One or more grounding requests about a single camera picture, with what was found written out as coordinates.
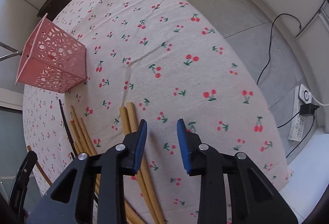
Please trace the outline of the dark brown trash bin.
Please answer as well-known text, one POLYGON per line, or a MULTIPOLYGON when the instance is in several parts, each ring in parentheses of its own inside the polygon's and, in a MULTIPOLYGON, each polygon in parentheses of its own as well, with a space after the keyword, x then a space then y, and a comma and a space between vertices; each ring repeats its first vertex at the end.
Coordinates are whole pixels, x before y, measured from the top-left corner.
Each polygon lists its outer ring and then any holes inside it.
POLYGON ((37 17, 42 18, 47 15, 47 19, 53 21, 57 15, 70 3, 70 0, 47 0, 37 13, 37 17))

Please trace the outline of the wooden chopstick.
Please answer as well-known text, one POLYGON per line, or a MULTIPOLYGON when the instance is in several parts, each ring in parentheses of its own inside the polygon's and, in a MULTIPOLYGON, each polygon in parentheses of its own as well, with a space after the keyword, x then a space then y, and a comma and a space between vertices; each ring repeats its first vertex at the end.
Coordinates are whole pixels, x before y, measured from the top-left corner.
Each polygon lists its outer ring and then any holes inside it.
POLYGON ((83 119, 82 118, 78 118, 78 122, 79 122, 79 125, 80 125, 80 128, 82 130, 82 134, 84 135, 84 138, 85 138, 85 141, 86 141, 86 144, 88 146, 88 149, 89 151, 91 152, 91 155, 94 156, 97 154, 97 152, 95 151, 93 145, 92 145, 92 141, 89 137, 89 134, 87 132, 87 129, 85 127, 85 124, 83 122, 83 119))
MULTIPOLYGON (((127 135, 132 132, 136 132, 139 127, 139 123, 137 122, 137 116, 134 108, 134 104, 132 102, 126 103, 125 106, 119 108, 120 117, 122 120, 123 133, 127 135)), ((157 216, 154 212, 153 205, 150 200, 150 196, 147 188, 146 177, 144 176, 144 158, 141 159, 140 170, 137 173, 137 182, 139 184, 139 188, 141 193, 143 194, 144 201, 147 205, 147 208, 153 218, 153 221, 157 222, 157 216)))
MULTIPOLYGON (((132 132, 138 130, 139 123, 137 122, 137 116, 132 102, 128 102, 125 105, 128 113, 129 125, 132 132)), ((144 200, 149 209, 149 212, 154 220, 154 223, 165 223, 162 214, 161 206, 158 202, 156 192, 154 190, 153 182, 147 166, 146 157, 143 156, 140 166, 140 171, 137 174, 138 184, 142 191, 144 200)))
POLYGON ((92 145, 92 141, 90 139, 90 136, 88 134, 88 131, 85 127, 85 124, 83 122, 82 118, 79 118, 75 112, 74 107, 71 105, 70 106, 70 111, 73 115, 73 120, 74 120, 74 125, 75 128, 78 132, 78 136, 80 139, 80 142, 82 144, 82 147, 85 149, 85 151, 90 155, 90 156, 94 156, 96 155, 96 151, 92 145))

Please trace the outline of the cherry print tablecloth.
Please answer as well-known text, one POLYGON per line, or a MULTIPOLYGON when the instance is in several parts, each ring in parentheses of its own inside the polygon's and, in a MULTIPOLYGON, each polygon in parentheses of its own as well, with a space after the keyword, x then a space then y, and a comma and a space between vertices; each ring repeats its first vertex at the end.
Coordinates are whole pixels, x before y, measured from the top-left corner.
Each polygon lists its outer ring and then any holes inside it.
POLYGON ((55 24, 86 47, 87 79, 65 94, 24 88, 26 144, 41 193, 71 163, 63 120, 75 112, 94 150, 123 140, 119 109, 148 123, 146 164, 166 223, 196 223, 200 179, 187 175, 183 119, 221 153, 245 152, 281 190, 290 178, 277 125, 254 79, 223 36, 185 0, 72 0, 55 24))

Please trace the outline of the pink perforated utensil holder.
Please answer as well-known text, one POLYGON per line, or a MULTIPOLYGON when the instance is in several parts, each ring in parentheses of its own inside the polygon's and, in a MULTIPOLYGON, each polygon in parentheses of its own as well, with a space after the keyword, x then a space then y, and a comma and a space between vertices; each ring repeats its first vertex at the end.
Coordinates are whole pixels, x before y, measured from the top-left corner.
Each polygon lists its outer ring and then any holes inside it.
POLYGON ((86 47, 44 16, 23 48, 16 83, 65 93, 86 78, 86 47))

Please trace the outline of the white power strip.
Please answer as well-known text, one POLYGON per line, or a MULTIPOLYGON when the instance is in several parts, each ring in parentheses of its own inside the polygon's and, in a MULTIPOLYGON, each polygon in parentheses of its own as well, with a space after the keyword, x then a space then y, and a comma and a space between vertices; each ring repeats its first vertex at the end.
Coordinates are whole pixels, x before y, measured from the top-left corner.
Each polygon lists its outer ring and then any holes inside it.
POLYGON ((294 90, 294 104, 293 104, 293 119, 291 121, 291 128, 288 135, 289 141, 301 141, 303 137, 303 130, 305 126, 305 116, 300 116, 301 106, 311 103, 312 94, 309 89, 300 84, 294 90))

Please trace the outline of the black chopstick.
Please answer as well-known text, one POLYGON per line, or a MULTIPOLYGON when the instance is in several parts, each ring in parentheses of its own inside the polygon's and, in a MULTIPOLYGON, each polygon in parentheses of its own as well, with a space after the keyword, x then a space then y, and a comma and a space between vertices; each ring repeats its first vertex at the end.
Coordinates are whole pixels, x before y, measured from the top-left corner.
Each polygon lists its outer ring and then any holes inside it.
POLYGON ((69 140, 69 143, 70 143, 70 146, 71 146, 71 149, 72 149, 71 153, 72 153, 73 159, 75 159, 77 157, 77 152, 76 152, 76 149, 75 149, 75 146, 74 146, 74 141, 73 141, 73 138, 71 136, 69 126, 68 126, 66 118, 65 118, 63 104, 62 104, 60 99, 59 99, 59 107, 60 107, 60 112, 61 112, 64 128, 65 128, 65 131, 66 131, 66 135, 67 135, 67 138, 69 140))

